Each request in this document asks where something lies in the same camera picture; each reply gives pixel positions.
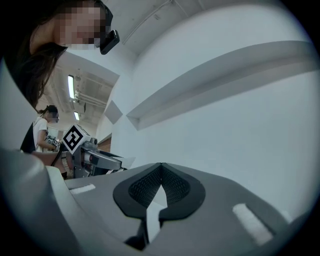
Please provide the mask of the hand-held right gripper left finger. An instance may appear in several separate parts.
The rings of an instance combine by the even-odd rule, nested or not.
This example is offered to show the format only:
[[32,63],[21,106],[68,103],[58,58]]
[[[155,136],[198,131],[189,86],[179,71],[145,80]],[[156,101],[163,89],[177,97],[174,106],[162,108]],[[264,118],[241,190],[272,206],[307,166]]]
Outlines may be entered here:
[[66,181],[77,207],[71,220],[82,256],[162,256],[147,229],[147,209],[160,184],[159,163]]

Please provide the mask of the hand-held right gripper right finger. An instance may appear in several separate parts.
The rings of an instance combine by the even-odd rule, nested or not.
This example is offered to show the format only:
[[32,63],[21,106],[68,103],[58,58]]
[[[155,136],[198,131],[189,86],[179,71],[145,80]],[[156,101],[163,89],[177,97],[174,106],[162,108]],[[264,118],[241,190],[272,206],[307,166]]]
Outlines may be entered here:
[[189,217],[165,221],[149,245],[153,256],[263,256],[266,244],[258,246],[233,207],[245,204],[276,238],[289,224],[272,205],[239,183],[211,173],[172,164],[201,182],[205,189],[202,205]]

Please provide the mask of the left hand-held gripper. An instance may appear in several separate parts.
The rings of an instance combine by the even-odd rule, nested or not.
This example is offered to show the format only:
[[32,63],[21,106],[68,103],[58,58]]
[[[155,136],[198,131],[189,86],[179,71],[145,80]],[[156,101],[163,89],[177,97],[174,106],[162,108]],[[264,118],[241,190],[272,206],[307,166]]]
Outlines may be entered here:
[[135,157],[120,157],[98,149],[98,141],[81,126],[74,124],[62,139],[64,147],[70,152],[72,168],[68,179],[86,178],[112,174],[128,170]]

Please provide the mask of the grey wall panel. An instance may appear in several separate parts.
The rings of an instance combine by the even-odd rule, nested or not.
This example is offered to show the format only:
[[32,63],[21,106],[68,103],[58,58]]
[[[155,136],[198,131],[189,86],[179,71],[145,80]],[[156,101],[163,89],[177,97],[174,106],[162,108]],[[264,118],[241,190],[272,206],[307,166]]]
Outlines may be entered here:
[[106,106],[104,115],[109,119],[109,121],[114,125],[123,115],[121,110],[115,104],[113,100]]

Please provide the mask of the long ceiling light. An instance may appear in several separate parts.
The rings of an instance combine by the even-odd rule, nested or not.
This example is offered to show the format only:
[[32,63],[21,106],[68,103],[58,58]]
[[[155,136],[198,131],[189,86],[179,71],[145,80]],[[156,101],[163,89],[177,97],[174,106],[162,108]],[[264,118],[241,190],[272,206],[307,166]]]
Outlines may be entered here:
[[75,98],[75,92],[74,92],[74,77],[72,75],[68,75],[67,77],[67,84],[68,84],[68,92],[69,97],[71,99]]

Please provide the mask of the person's left hand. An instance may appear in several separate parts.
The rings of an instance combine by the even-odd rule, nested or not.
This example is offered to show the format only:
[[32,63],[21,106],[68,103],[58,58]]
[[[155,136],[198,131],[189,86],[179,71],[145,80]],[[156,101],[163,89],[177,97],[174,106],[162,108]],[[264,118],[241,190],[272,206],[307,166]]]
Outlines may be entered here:
[[74,165],[71,153],[63,151],[61,153],[61,162],[64,170],[63,173],[66,173],[68,177],[72,177],[74,175]]

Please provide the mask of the person's left forearm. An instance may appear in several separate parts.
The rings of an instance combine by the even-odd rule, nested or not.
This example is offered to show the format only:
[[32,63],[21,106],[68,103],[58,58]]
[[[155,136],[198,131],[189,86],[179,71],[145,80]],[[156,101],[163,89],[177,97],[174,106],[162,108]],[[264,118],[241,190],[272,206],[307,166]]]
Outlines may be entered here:
[[[45,166],[52,166],[54,160],[57,158],[57,155],[58,155],[57,152],[37,152],[37,151],[33,151],[31,154],[37,157],[38,159],[40,159]],[[64,175],[65,168],[63,166],[62,159],[60,156],[57,158],[53,167],[59,169],[62,178],[65,179],[65,175]]]

